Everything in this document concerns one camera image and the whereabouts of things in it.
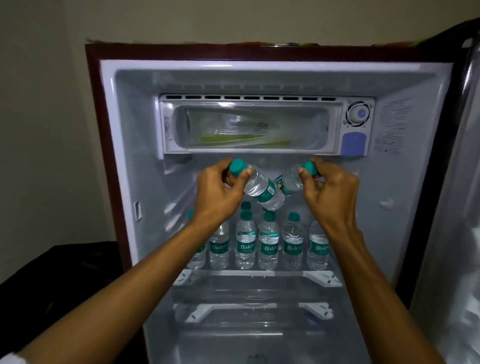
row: freezer door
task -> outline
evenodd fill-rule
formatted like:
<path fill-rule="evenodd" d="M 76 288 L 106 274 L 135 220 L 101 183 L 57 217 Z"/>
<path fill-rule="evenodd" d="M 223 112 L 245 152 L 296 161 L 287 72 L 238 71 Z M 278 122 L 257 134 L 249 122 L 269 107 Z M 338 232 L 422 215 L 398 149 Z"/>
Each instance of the freezer door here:
<path fill-rule="evenodd" d="M 411 312 L 449 364 L 480 363 L 480 42 Z"/>

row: plastic water bottle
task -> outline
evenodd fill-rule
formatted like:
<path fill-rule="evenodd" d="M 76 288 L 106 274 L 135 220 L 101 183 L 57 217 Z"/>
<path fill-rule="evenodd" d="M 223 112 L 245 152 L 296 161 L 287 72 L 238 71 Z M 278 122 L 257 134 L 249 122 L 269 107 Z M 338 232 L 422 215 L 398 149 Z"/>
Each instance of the plastic water bottle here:
<path fill-rule="evenodd" d="M 193 210 L 188 212 L 188 220 L 191 220 L 193 216 Z M 196 251 L 193 257 L 190 259 L 190 262 L 187 264 L 187 268 L 189 269 L 200 269 L 205 265 L 206 261 L 206 250 L 205 250 L 205 243 L 202 244 L 200 248 Z"/>
<path fill-rule="evenodd" d="M 273 211 L 266 211 L 264 220 L 258 227 L 260 250 L 258 252 L 258 265 L 261 269 L 274 270 L 278 263 L 278 225 Z"/>
<path fill-rule="evenodd" d="M 242 159 L 237 158 L 232 161 L 229 169 L 235 177 L 238 177 L 248 167 L 253 168 L 255 171 L 245 185 L 244 192 L 254 197 L 267 210 L 275 211 L 281 208 L 285 196 L 260 168 L 248 165 Z"/>
<path fill-rule="evenodd" d="M 243 201 L 240 205 L 240 210 L 251 210 L 252 204 L 249 201 Z"/>
<path fill-rule="evenodd" d="M 225 269 L 228 265 L 228 220 L 210 237 L 210 266 L 212 269 Z"/>
<path fill-rule="evenodd" d="M 257 227 L 252 219 L 252 212 L 244 210 L 240 213 L 237 222 L 237 248 L 235 249 L 235 263 L 240 269 L 250 269 L 255 264 L 255 240 Z"/>
<path fill-rule="evenodd" d="M 288 221 L 283 228 L 284 246 L 282 258 L 285 268 L 290 270 L 297 270 L 301 267 L 304 229 L 299 222 L 300 214 L 298 212 L 290 212 Z"/>
<path fill-rule="evenodd" d="M 306 171 L 312 176 L 318 174 L 314 163 L 310 161 L 303 163 L 301 166 L 294 165 L 290 167 L 288 170 L 280 174 L 275 180 L 277 187 L 283 192 L 284 195 L 288 196 L 303 189 L 303 184 L 297 172 L 299 167 L 305 168 Z"/>
<path fill-rule="evenodd" d="M 312 270 L 325 270 L 328 265 L 330 244 L 324 230 L 317 221 L 310 226 L 310 248 L 307 263 Z"/>

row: open refrigerator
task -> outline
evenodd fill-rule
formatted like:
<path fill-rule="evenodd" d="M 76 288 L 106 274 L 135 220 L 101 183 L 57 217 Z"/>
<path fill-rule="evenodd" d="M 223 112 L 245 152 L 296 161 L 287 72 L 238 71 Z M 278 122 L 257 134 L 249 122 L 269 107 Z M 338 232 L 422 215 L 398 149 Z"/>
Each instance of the open refrigerator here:
<path fill-rule="evenodd" d="M 359 176 L 368 249 L 393 285 L 408 281 L 413 291 L 402 263 L 430 231 L 414 229 L 426 215 L 419 201 L 442 185 L 444 170 L 431 166 L 448 161 L 468 51 L 103 43 L 86 51 L 125 269 L 187 223 L 205 167 L 242 158 L 274 181 L 318 154 Z M 244 200 L 258 225 L 261 207 Z M 422 211 L 433 216 L 437 200 Z M 290 211 L 307 230 L 313 217 L 301 193 L 276 212 L 280 227 Z M 238 270 L 231 252 L 225 270 L 186 268 L 144 324 L 149 362 L 369 363 L 334 254 L 325 271 L 309 270 L 306 253 L 298 271 L 281 259 L 274 271 L 257 262 Z"/>

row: right hand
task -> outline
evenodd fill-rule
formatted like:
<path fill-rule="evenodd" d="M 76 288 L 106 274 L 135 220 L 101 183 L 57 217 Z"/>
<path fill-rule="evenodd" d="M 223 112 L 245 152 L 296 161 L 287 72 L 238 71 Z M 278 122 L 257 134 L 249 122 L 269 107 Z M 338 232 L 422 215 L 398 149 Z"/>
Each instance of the right hand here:
<path fill-rule="evenodd" d="M 315 181 L 303 168 L 299 168 L 298 173 L 303 183 L 303 197 L 313 216 L 329 236 L 359 232 L 355 221 L 357 176 L 318 157 L 312 162 L 325 182 Z"/>

